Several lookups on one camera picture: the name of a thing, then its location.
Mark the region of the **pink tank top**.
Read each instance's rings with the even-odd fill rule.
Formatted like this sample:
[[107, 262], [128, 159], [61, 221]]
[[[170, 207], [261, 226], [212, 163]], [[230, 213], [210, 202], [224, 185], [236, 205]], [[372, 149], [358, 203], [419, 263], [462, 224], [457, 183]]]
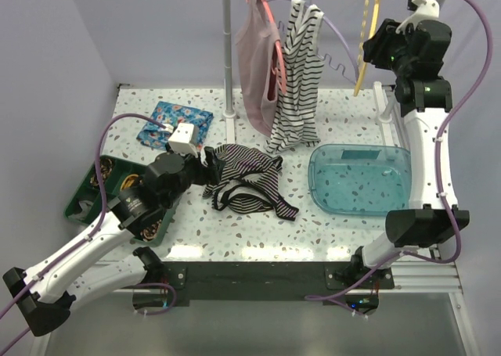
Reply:
[[278, 100], [279, 31], [266, 0], [246, 0], [247, 19], [236, 34], [240, 85], [252, 127], [269, 137]]

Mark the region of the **grey cloth in tray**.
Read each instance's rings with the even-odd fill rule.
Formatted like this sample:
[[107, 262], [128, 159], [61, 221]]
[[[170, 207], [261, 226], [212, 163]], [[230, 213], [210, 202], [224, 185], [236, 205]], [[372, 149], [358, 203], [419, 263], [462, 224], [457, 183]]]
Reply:
[[77, 203], [77, 209], [69, 216], [70, 219], [75, 221], [83, 221], [90, 213], [92, 209], [93, 202], [91, 200], [79, 200]]

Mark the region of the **green compartment tray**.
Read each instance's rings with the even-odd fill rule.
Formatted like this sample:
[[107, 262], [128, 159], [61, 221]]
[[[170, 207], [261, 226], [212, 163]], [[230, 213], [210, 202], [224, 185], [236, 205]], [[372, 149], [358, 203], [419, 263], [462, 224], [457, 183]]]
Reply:
[[[121, 183], [128, 175], [138, 174], [141, 176], [144, 174], [146, 170], [146, 166], [143, 164], [137, 164], [129, 160], [122, 160], [119, 158], [106, 155], [101, 156], [100, 159], [102, 157], [109, 157], [115, 163], [114, 169], [112, 170], [110, 177], [104, 182], [106, 190], [106, 198], [108, 201], [112, 200], [114, 197], [117, 196], [117, 194], [120, 192]], [[88, 173], [82, 180], [81, 184], [79, 185], [78, 189], [76, 190], [70, 202], [67, 204], [66, 209], [64, 211], [64, 217], [67, 220], [78, 223], [79, 225], [82, 226], [90, 225], [99, 216], [99, 213], [102, 210], [102, 201], [99, 187], [93, 188], [89, 184], [89, 179], [92, 175], [93, 169], [95, 169], [94, 164], [91, 165], [90, 169], [88, 170]], [[77, 209], [77, 203], [79, 200], [91, 200], [93, 202], [93, 206], [92, 209], [90, 210], [90, 213], [83, 221], [75, 221], [74, 219], [69, 218], [69, 216]], [[161, 225], [158, 229], [157, 237], [154, 240], [145, 242], [141, 239], [140, 236], [139, 239], [133, 239], [131, 241], [131, 244], [136, 243], [138, 245], [143, 245], [143, 246], [159, 246], [160, 244], [162, 244], [165, 235], [168, 233], [168, 226], [172, 223], [172, 218], [175, 215], [177, 206], [178, 203], [176, 203], [171, 209], [169, 209], [166, 212], [163, 220], [161, 221]]]

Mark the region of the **blue transparent plastic bin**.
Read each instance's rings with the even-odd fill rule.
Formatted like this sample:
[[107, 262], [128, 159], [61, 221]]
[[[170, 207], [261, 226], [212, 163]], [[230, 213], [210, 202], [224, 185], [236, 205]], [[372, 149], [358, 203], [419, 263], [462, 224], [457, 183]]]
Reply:
[[325, 144], [308, 164], [308, 189], [326, 213], [384, 217], [409, 208], [410, 151], [397, 146]]

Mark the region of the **yellow rolled belt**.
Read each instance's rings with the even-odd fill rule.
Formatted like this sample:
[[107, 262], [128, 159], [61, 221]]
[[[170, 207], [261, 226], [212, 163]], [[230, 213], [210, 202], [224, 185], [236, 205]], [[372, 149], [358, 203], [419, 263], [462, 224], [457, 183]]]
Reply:
[[120, 186], [120, 191], [124, 191], [126, 189], [135, 188], [142, 183], [142, 177], [138, 174], [130, 174], [128, 175]]

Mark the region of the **brown patterned rolled belt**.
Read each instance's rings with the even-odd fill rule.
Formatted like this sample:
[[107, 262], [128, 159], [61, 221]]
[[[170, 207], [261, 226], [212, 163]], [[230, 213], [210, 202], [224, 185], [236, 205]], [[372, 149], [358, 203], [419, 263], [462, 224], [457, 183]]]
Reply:
[[153, 224], [145, 227], [141, 232], [141, 239], [145, 242], [154, 240], [157, 237], [158, 229], [161, 225], [161, 221], [156, 221]]

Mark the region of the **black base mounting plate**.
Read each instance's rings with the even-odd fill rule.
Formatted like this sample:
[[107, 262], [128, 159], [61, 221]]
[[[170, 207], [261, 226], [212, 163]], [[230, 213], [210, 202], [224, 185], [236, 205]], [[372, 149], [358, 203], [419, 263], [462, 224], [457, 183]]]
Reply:
[[299, 301], [341, 293], [369, 272], [349, 262], [164, 262], [138, 288], [174, 290], [168, 298]]

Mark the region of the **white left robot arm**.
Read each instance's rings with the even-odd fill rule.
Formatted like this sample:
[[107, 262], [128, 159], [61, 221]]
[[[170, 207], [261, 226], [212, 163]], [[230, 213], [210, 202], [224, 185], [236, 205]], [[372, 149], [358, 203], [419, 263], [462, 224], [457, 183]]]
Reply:
[[111, 268], [93, 274], [91, 266], [111, 250], [139, 239], [147, 227], [162, 221], [191, 185], [216, 185], [223, 162], [214, 149], [186, 156], [162, 153], [146, 166], [138, 185], [120, 191], [81, 234], [26, 270], [11, 268], [3, 281], [34, 336], [60, 327], [73, 310], [113, 289], [156, 286], [164, 268], [147, 246]]

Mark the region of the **yellow hanger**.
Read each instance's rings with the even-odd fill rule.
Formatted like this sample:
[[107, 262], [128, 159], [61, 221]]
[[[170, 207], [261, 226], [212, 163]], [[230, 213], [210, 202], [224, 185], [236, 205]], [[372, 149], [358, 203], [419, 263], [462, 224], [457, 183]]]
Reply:
[[362, 24], [359, 35], [359, 54], [357, 58], [359, 75], [357, 81], [355, 82], [353, 96], [357, 96], [359, 94], [365, 80], [367, 63], [363, 60], [363, 44], [367, 39], [375, 35], [379, 13], [380, 0], [364, 0]]

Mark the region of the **white clothes rack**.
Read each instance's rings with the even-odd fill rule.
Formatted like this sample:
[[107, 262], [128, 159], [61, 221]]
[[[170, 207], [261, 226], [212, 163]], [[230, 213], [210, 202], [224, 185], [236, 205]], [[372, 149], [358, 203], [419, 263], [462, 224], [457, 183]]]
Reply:
[[223, 110], [223, 117], [225, 120], [225, 139], [227, 143], [235, 143], [237, 113], [233, 103], [231, 0], [222, 0], [222, 22], [224, 42], [225, 108]]

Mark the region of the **blue floral folded cloth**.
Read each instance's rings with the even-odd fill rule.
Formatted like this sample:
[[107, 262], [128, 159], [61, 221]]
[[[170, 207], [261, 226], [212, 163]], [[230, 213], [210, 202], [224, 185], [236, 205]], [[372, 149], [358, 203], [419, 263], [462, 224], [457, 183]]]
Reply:
[[180, 123], [189, 123], [196, 125], [199, 130], [196, 138], [198, 154], [207, 137], [214, 115], [206, 110], [169, 102], [159, 102], [150, 118], [154, 120], [154, 123], [147, 122], [136, 137], [143, 146], [158, 150], [171, 150], [168, 146], [169, 137]]

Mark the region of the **pink hanger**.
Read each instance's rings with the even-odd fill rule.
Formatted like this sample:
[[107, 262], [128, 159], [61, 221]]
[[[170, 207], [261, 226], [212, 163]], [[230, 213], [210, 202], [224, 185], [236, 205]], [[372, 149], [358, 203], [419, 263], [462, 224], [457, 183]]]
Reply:
[[285, 59], [267, 0], [245, 0], [247, 18], [237, 34], [240, 83], [247, 95], [287, 92]]

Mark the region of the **leopard rolled belt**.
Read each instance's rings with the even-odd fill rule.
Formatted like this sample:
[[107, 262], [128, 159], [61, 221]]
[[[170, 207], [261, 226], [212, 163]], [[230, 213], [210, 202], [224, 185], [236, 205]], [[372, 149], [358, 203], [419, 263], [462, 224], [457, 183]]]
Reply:
[[[99, 169], [100, 169], [100, 173], [101, 173], [103, 182], [105, 182], [110, 177], [110, 174], [111, 174], [112, 170], [114, 169], [114, 165], [115, 165], [114, 161], [109, 157], [102, 157], [99, 160]], [[93, 169], [92, 175], [89, 179], [89, 184], [93, 188], [99, 187], [99, 181], [98, 181], [96, 169]]]

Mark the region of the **lilac hanger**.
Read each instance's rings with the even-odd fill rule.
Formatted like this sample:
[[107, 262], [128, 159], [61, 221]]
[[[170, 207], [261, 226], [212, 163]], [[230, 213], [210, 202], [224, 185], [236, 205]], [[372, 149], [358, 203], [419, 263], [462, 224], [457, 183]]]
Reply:
[[[268, 2], [290, 2], [291, 0], [267, 0]], [[308, 2], [305, 3], [305, 6], [310, 6], [312, 4], [313, 0], [308, 0]], [[360, 76], [360, 69], [359, 65], [357, 64], [357, 61], [355, 60], [355, 55], [352, 52], [352, 50], [348, 46], [348, 42], [345, 39], [344, 35], [341, 33], [341, 31], [333, 24], [333, 22], [324, 14], [323, 15], [323, 25], [327, 25], [330, 30], [335, 34], [337, 37], [337, 40], [341, 43], [341, 45], [344, 48], [345, 53], [348, 56], [349, 62], [351, 63], [351, 66], [354, 71], [354, 79], [351, 79], [347, 75], [347, 68], [343, 63], [338, 63], [336, 66], [333, 65], [333, 56], [330, 55], [328, 52], [322, 54], [317, 54], [317, 57], [321, 59], [324, 63], [327, 64], [327, 66], [338, 72], [345, 80], [347, 80], [351, 85], [356, 85], [357, 80], [359, 79]], [[277, 22], [277, 28], [281, 35], [285, 35], [286, 33], [286, 24], [283, 21], [278, 21]]]

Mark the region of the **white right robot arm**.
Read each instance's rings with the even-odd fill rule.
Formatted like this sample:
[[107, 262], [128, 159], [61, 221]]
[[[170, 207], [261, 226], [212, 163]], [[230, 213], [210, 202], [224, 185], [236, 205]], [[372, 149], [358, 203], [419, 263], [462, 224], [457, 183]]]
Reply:
[[367, 287], [382, 279], [403, 256], [459, 235], [470, 222], [454, 193], [449, 164], [447, 118], [452, 115], [452, 88], [439, 71], [452, 31], [438, 20], [402, 26], [386, 19], [362, 45], [363, 59], [395, 76], [395, 98], [409, 139], [412, 181], [409, 206], [391, 210], [385, 232], [359, 247], [348, 266], [334, 273], [347, 287]]

